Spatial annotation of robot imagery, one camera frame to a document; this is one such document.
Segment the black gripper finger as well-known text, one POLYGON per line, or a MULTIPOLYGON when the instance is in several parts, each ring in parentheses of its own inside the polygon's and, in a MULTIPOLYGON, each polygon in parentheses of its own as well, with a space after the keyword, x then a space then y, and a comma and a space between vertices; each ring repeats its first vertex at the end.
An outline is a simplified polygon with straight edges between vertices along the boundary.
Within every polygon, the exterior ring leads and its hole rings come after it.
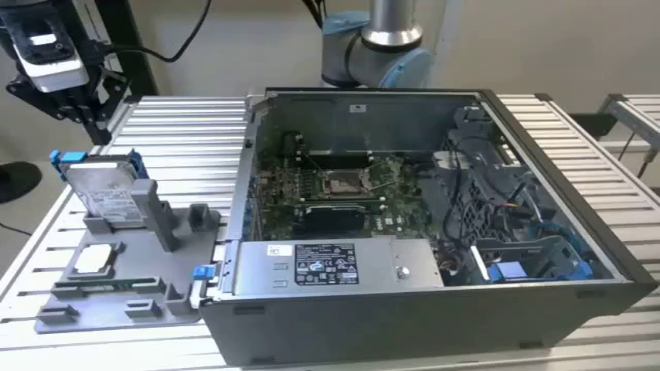
POLYGON ((112 133, 106 128, 106 123, 114 114, 117 105, 128 90, 129 78, 121 72, 101 68, 101 85, 106 92, 106 99, 101 103, 101 108, 97 113, 97 144, 108 144, 112 139, 112 133))
POLYGON ((68 119, 82 125, 93 144, 98 143, 98 98, 86 83, 50 93, 41 92, 26 76, 17 75, 5 86, 6 92, 57 120, 68 119))

